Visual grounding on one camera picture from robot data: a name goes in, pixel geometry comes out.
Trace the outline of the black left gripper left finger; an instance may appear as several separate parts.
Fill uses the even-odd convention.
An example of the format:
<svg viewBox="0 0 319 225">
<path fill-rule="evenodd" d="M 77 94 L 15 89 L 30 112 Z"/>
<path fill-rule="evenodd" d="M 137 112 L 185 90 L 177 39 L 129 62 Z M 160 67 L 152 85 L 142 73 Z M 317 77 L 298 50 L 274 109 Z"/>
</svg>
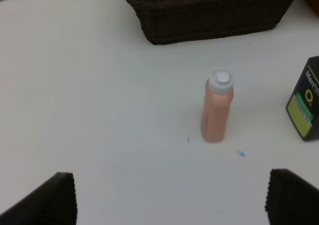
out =
<svg viewBox="0 0 319 225">
<path fill-rule="evenodd" d="M 75 225 L 77 200 L 72 173 L 57 172 L 0 215 L 2 225 Z"/>
</svg>

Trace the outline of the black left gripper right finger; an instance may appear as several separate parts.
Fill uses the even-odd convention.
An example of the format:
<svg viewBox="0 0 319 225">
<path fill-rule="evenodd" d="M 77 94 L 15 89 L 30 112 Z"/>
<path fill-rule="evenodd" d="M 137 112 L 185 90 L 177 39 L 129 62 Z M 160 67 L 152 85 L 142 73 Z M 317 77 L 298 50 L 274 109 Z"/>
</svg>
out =
<svg viewBox="0 0 319 225">
<path fill-rule="evenodd" d="M 319 190 L 288 169 L 272 169 L 265 211 L 271 225 L 317 225 Z"/>
</svg>

